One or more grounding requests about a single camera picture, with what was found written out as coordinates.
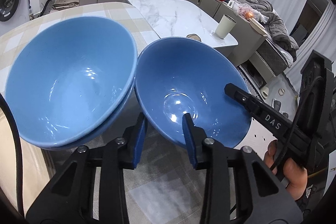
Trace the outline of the person's right hand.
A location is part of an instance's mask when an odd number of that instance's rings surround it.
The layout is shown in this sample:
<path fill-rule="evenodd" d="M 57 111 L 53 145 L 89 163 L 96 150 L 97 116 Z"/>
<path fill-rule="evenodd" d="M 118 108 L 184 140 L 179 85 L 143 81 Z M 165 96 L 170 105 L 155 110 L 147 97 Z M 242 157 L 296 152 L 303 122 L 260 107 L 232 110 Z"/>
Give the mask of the person's right hand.
<path fill-rule="evenodd" d="M 268 144 L 268 150 L 264 155 L 264 163 L 270 168 L 274 163 L 274 156 L 277 150 L 277 141 L 273 140 Z M 289 181 L 286 190 L 294 200 L 298 200 L 304 194 L 307 186 L 307 170 L 301 168 L 296 162 L 289 158 L 283 168 L 285 178 Z"/>

